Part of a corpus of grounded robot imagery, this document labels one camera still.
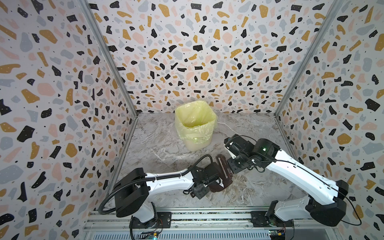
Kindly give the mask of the dark brown plastic dustpan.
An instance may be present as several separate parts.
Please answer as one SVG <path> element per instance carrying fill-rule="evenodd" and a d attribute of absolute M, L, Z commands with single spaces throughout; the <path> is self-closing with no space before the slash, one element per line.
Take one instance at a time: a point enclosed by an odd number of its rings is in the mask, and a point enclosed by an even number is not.
<path fill-rule="evenodd" d="M 231 170 L 216 169 L 216 179 L 209 184 L 212 193 L 222 192 L 233 183 L 233 173 Z"/>

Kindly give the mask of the brown cartoon face hand broom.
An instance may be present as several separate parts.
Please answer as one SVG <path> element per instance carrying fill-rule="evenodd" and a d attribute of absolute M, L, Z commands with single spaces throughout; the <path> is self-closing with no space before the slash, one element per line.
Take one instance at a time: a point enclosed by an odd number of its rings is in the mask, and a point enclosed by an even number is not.
<path fill-rule="evenodd" d="M 231 180 L 233 178 L 233 173 L 225 156 L 222 154 L 218 154 L 216 156 L 216 159 L 222 169 L 222 172 L 224 173 L 225 178 Z"/>

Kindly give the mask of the cream bin with green bag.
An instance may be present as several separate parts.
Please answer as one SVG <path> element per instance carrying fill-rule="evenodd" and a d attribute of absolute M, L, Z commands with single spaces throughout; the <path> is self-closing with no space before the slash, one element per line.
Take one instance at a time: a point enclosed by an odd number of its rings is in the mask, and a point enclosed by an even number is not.
<path fill-rule="evenodd" d="M 186 148 L 195 152 L 211 144 L 218 116 L 207 102 L 194 101 L 175 110 L 175 127 Z"/>

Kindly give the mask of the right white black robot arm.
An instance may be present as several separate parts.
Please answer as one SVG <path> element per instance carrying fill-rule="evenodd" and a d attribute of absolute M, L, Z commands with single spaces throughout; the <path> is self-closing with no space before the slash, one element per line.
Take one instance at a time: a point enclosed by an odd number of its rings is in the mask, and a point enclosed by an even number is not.
<path fill-rule="evenodd" d="M 224 140 L 224 147 L 230 153 L 228 164 L 234 174 L 245 169 L 275 172 L 306 192 L 300 199 L 273 201 L 266 212 L 266 223 L 278 225 L 283 222 L 313 219 L 328 227 L 335 227 L 346 215 L 349 185 L 320 176 L 293 159 L 278 145 L 267 139 L 254 144 L 250 137 L 233 135 Z"/>

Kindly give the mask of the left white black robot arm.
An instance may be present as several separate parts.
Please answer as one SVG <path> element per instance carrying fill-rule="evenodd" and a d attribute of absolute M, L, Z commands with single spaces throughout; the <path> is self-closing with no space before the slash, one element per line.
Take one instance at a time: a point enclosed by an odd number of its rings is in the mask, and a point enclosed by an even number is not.
<path fill-rule="evenodd" d="M 148 201 L 150 196 L 164 192 L 182 190 L 184 194 L 202 199 L 209 192 L 221 192 L 232 183 L 232 178 L 218 163 L 210 163 L 205 168 L 190 166 L 188 169 L 167 174 L 145 173 L 136 168 L 114 185 L 114 190 L 135 180 L 148 182 L 135 183 L 115 196 L 116 216 L 134 216 L 140 223 L 148 225 L 158 219 L 156 207 Z"/>

